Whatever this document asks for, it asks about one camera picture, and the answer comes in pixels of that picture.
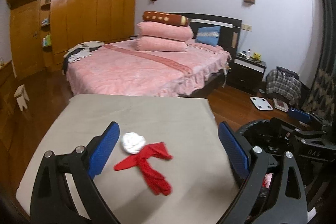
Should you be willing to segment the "brown dotted bolster pillow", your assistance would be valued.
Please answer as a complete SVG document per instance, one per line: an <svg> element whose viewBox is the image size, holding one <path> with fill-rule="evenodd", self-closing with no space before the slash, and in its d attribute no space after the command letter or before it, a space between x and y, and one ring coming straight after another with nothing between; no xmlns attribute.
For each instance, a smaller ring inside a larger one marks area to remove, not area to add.
<svg viewBox="0 0 336 224"><path fill-rule="evenodd" d="M166 12L145 11L142 18L146 22L157 22L177 27L187 27L189 25L187 17Z"/></svg>

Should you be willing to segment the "white tissue ball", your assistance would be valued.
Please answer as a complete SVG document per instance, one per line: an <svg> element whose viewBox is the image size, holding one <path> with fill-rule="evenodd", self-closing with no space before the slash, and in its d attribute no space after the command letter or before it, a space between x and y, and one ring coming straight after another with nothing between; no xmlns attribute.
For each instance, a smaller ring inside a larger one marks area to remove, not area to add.
<svg viewBox="0 0 336 224"><path fill-rule="evenodd" d="M121 146L128 154L139 153L146 145L146 139L136 132L127 132L121 138Z"/></svg>

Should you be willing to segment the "yellow toy on nightstand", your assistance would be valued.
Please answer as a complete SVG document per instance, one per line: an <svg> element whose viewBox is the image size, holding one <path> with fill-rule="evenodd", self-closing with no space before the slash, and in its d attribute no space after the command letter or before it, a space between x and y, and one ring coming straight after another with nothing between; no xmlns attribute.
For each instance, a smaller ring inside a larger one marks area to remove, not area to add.
<svg viewBox="0 0 336 224"><path fill-rule="evenodd" d="M253 61L256 61L258 63L261 62L261 54L254 52L253 55L251 56Z"/></svg>

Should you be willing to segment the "pink covered bed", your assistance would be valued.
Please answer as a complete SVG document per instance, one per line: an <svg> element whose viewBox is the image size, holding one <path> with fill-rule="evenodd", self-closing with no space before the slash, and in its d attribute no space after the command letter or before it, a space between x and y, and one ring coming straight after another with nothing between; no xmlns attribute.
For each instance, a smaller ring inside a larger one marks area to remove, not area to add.
<svg viewBox="0 0 336 224"><path fill-rule="evenodd" d="M106 44L68 64L73 94L189 96L224 70L230 53L221 46L190 41L186 52L145 52L135 40Z"/></svg>

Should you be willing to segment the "upper pink pillow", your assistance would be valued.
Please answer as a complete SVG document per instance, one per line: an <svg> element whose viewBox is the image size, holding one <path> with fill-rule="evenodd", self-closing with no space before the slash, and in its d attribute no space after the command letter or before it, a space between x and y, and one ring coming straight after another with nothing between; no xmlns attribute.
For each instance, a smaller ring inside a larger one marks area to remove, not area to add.
<svg viewBox="0 0 336 224"><path fill-rule="evenodd" d="M140 22L137 24L141 36L151 36L163 39L186 42L194 37L190 26L177 27L158 22Z"/></svg>

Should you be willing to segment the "pink pillow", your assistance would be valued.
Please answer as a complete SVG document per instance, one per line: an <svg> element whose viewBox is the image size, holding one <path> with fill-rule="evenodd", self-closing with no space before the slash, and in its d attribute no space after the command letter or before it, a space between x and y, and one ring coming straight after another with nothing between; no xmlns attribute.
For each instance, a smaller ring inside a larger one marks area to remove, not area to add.
<svg viewBox="0 0 336 224"><path fill-rule="evenodd" d="M187 52L187 47L185 42L151 36L142 36L135 42L138 51Z"/></svg>
<svg viewBox="0 0 336 224"><path fill-rule="evenodd" d="M194 37L190 26L177 27L158 22L140 22L137 24L141 36L151 36L163 39L186 42Z"/></svg>

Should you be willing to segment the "red fabric garment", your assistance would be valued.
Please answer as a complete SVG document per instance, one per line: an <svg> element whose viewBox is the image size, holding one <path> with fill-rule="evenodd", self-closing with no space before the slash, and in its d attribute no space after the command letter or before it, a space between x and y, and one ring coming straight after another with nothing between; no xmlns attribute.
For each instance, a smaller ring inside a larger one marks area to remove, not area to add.
<svg viewBox="0 0 336 224"><path fill-rule="evenodd" d="M120 171L137 167L153 194L156 196L159 194L168 196L171 194L172 187L167 182L165 176L150 165L148 160L152 157L165 161L169 161L173 158L173 156L169 154L164 142L147 144L139 153L130 155L117 163L114 166L114 170Z"/></svg>

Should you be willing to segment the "white bottle on nightstand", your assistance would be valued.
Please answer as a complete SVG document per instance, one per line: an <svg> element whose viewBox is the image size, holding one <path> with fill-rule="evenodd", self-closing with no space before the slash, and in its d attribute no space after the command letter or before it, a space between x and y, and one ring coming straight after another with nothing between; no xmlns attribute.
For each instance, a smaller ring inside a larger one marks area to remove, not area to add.
<svg viewBox="0 0 336 224"><path fill-rule="evenodd" d="M247 53L246 53L246 57L247 57L248 59L251 58L251 50L250 50L250 49L247 51Z"/></svg>

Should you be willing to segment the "black bedside table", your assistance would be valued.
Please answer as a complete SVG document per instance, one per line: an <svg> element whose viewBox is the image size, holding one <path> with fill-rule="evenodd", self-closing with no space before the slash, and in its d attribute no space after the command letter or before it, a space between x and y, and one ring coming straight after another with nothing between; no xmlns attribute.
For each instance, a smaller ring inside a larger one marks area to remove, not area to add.
<svg viewBox="0 0 336 224"><path fill-rule="evenodd" d="M227 83L242 91L256 94L263 81L265 71L266 63L264 61L257 62L236 55L230 63Z"/></svg>

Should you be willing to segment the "wooden wardrobe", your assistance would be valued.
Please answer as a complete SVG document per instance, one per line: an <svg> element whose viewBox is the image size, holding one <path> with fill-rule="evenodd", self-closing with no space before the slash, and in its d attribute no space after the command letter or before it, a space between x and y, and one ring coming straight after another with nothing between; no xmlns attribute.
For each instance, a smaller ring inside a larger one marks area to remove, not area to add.
<svg viewBox="0 0 336 224"><path fill-rule="evenodd" d="M82 42L119 42L134 34L135 0L6 0L17 77L60 68Z"/></svg>

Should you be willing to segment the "blue cushion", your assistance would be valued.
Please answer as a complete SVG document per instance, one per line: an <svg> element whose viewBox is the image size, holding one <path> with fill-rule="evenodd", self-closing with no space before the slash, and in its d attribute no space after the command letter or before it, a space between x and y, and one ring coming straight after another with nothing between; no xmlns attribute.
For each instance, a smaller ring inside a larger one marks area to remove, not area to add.
<svg viewBox="0 0 336 224"><path fill-rule="evenodd" d="M220 26L201 27L198 28L195 41L197 43L203 43L215 47L218 45L220 33L221 33Z"/></svg>

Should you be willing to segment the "red white box on floor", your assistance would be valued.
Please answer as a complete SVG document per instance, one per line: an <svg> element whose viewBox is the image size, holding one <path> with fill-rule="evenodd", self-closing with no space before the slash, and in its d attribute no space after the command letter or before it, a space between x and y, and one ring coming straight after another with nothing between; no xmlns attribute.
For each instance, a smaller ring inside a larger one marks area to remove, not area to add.
<svg viewBox="0 0 336 224"><path fill-rule="evenodd" d="M282 100L279 100L279 99L274 98L274 99L273 99L273 105L274 105L274 107L275 107L277 110L281 110L281 111L286 112L286 113L288 112L289 107L288 107L288 105L287 105L284 101L282 101Z"/></svg>

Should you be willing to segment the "plaid clothes pile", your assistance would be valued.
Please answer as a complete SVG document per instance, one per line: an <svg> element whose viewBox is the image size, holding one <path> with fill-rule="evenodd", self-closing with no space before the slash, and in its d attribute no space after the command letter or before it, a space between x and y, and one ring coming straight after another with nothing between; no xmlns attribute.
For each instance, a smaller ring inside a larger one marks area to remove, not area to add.
<svg viewBox="0 0 336 224"><path fill-rule="evenodd" d="M299 75L283 67L271 70L266 76L266 94L278 94L288 100L291 106L301 99Z"/></svg>

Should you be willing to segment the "dark curtain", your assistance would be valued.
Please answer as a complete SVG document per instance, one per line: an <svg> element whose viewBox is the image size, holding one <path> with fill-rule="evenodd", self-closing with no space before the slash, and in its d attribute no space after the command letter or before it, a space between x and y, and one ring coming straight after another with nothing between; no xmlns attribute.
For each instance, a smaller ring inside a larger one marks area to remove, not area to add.
<svg viewBox="0 0 336 224"><path fill-rule="evenodd" d="M323 3L323 44L319 69L335 78L335 0Z"/></svg>

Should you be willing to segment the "pile of clothes on bed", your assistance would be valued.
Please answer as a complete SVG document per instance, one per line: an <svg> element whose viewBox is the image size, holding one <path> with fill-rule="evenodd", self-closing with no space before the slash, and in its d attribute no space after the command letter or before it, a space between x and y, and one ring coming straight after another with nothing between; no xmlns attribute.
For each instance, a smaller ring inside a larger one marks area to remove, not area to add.
<svg viewBox="0 0 336 224"><path fill-rule="evenodd" d="M73 48L70 48L68 52L63 56L62 71L66 75L68 70L68 64L79 61L85 57L91 55L91 52L98 50L105 43L99 41L89 41L77 44Z"/></svg>

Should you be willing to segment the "lower pink pillow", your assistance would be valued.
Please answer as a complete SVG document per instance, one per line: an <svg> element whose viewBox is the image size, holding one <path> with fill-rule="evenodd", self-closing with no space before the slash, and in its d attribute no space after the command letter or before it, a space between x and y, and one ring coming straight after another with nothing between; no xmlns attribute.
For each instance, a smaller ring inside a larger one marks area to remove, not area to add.
<svg viewBox="0 0 336 224"><path fill-rule="evenodd" d="M142 36L135 42L138 51L187 52L187 47L185 42L151 36Z"/></svg>

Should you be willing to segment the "small white stool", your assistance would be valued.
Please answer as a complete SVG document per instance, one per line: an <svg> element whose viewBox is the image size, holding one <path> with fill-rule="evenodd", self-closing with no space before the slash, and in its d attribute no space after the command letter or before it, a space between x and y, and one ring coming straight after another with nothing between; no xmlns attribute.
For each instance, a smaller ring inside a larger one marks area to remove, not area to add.
<svg viewBox="0 0 336 224"><path fill-rule="evenodd" d="M22 84L17 88L14 93L14 98L17 100L19 109L23 111L23 109L27 109L27 101L29 101L29 96L26 92L25 85Z"/></svg>

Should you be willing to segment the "black headboard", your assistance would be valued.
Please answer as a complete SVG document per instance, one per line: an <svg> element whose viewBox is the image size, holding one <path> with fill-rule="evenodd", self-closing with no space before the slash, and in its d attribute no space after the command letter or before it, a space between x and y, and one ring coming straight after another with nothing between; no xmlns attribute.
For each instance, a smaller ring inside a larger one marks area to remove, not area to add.
<svg viewBox="0 0 336 224"><path fill-rule="evenodd" d="M197 33L200 28L219 26L220 31L218 45L225 51L229 52L233 59L235 58L239 45L242 20L207 14L182 12L174 12L174 14L182 15L188 18L189 25L194 33L194 38L197 37Z"/></svg>

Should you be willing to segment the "white bathroom scale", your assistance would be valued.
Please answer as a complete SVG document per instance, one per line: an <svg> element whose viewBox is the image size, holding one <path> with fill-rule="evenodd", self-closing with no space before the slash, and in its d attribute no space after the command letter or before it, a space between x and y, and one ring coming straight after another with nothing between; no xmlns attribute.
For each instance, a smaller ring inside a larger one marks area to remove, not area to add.
<svg viewBox="0 0 336 224"><path fill-rule="evenodd" d="M271 104L262 97L250 97L251 102L254 104L256 109L260 111L273 111Z"/></svg>

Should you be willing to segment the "patterned fabric chair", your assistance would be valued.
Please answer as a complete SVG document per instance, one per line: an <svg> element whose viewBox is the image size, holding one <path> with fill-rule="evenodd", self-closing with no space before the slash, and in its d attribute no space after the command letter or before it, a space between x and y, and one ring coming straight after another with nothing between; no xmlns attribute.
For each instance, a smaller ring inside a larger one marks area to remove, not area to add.
<svg viewBox="0 0 336 224"><path fill-rule="evenodd" d="M302 107L303 111L317 114L332 123L335 112L335 79L322 69L318 70L309 96Z"/></svg>

